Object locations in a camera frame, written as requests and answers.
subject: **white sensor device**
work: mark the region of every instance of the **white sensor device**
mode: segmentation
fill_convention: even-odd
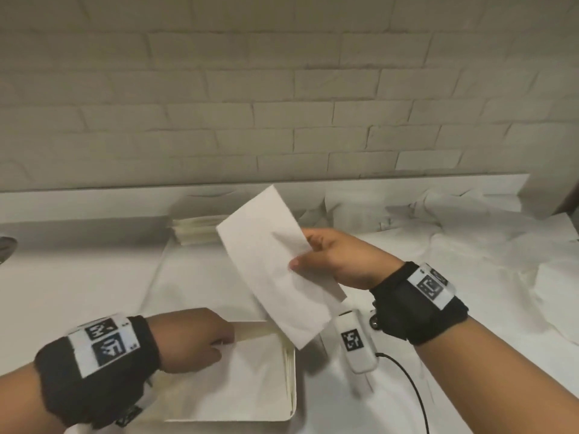
[[[376,348],[362,325],[361,314],[353,309],[334,318],[334,327],[352,372],[372,372],[378,367]]]

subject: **white brick wall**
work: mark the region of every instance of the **white brick wall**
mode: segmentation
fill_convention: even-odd
[[[553,209],[577,24],[576,0],[0,0],[0,191],[531,172]]]

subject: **napkin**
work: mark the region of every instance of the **napkin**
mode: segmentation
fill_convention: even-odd
[[[274,186],[235,211],[217,232],[247,286],[298,349],[341,312],[346,295],[329,274],[288,268],[312,248]]]

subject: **black wrist strap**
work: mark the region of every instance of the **black wrist strap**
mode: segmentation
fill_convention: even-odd
[[[34,365],[45,407],[66,427],[90,423],[100,429],[113,423],[141,398],[143,384],[160,367],[159,349],[147,320],[142,316],[128,320],[140,347],[84,378],[68,337],[37,353]]]
[[[440,310],[412,285],[408,278],[418,268],[416,263],[406,262],[370,290],[382,331],[413,345],[426,343],[468,318],[468,308],[457,297]]]

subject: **cable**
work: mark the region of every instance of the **cable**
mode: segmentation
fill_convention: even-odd
[[[424,416],[424,426],[426,427],[426,434],[430,434],[430,428],[429,428],[429,419],[428,417],[426,417],[426,409],[424,409],[424,404],[422,403],[422,398],[420,397],[420,393],[418,393],[418,389],[416,388],[416,385],[414,384],[414,381],[412,380],[412,378],[410,377],[410,375],[408,374],[408,372],[404,369],[404,367],[402,367],[402,365],[396,361],[393,357],[380,353],[378,352],[376,354],[377,357],[387,357],[388,359],[390,359],[394,364],[396,364],[398,367],[400,367],[400,370],[402,370],[404,372],[404,374],[406,375],[406,377],[408,378],[408,380],[410,381],[410,383],[412,384],[412,388],[414,388],[414,391],[416,392],[416,396],[418,397],[418,402],[420,403],[420,408],[422,409],[422,415]]]

